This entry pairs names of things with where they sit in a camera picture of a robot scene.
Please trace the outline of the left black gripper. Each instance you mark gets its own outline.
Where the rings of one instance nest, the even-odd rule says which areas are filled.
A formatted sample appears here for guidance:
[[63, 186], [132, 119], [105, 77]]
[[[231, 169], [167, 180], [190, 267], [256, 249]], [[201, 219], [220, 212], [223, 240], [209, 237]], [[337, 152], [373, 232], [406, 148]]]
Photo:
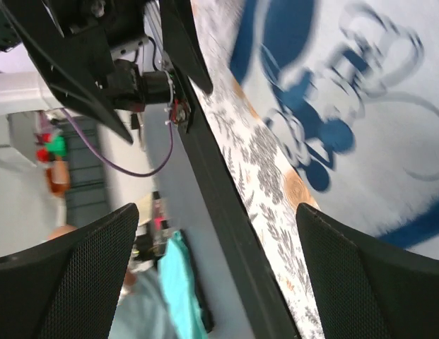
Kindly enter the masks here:
[[[144, 1], [4, 1], [3, 13], [53, 96], [66, 108], [133, 141], [116, 109], [142, 112], [170, 101], [169, 75], [141, 72], [129, 53], [153, 42], [144, 28]], [[190, 0], [159, 1], [163, 49], [172, 63], [210, 95]]]

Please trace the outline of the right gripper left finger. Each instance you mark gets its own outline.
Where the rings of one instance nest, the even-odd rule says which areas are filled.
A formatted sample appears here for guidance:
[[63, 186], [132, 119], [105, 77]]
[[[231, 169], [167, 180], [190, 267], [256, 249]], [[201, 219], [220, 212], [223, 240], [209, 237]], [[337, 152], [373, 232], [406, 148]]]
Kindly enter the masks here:
[[107, 338], [139, 221], [135, 204], [0, 258], [0, 338]]

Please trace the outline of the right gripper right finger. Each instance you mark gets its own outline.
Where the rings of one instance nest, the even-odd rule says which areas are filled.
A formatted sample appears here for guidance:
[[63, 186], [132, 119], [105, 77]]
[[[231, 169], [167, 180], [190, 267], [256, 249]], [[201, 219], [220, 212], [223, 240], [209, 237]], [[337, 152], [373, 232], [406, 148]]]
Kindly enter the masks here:
[[326, 338], [439, 339], [439, 260], [386, 244], [306, 203], [296, 222]]

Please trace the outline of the navy blue t shirt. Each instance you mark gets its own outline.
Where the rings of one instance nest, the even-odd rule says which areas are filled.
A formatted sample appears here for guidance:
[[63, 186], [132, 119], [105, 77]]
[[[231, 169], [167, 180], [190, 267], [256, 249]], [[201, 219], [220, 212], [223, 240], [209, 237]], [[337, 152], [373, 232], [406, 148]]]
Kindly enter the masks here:
[[323, 212], [439, 260], [439, 1], [246, 1], [230, 70]]

